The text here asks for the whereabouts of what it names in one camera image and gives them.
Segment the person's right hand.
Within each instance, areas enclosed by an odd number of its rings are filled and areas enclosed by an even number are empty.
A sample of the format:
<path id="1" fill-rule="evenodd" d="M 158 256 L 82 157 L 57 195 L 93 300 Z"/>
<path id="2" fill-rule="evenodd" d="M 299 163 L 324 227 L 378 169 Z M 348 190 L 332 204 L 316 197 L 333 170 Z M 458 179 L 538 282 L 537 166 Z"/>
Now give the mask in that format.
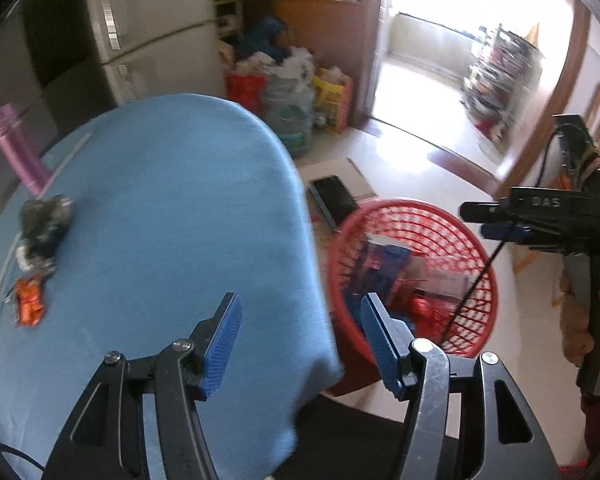
<path id="1" fill-rule="evenodd" d="M 562 353 L 569 363 L 580 367 L 584 358 L 594 349 L 594 337 L 588 329 L 590 311 L 577 300 L 566 271 L 562 271 L 560 276 L 559 289 L 562 292 Z"/>

